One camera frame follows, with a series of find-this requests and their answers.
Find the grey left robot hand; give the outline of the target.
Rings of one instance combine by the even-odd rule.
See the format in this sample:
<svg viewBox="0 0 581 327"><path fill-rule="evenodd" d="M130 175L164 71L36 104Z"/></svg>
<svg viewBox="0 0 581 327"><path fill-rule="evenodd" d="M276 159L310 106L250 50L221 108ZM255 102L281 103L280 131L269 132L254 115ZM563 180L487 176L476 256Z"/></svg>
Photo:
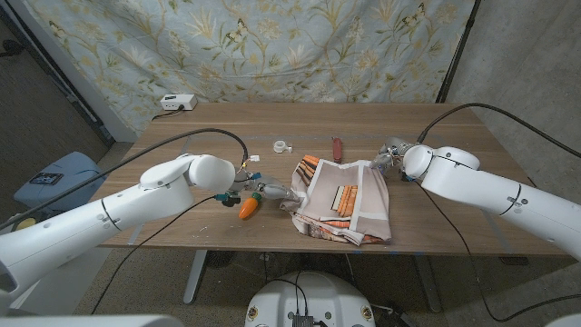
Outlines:
<svg viewBox="0 0 581 327"><path fill-rule="evenodd" d="M298 203L300 197L274 177L260 173L242 172L236 175L230 191L253 191L260 193L266 199L285 200Z"/></svg>

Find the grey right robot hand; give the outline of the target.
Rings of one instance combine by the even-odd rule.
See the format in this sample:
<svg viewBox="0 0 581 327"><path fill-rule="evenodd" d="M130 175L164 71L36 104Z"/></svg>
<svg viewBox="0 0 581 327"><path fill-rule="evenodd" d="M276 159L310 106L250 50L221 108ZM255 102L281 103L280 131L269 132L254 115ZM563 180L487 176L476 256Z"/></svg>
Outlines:
<svg viewBox="0 0 581 327"><path fill-rule="evenodd" d="M370 162L369 167L379 169L382 173L392 167L401 165L405 153L414 146L398 137L388 137L387 141L381 146L376 157Z"/></svg>

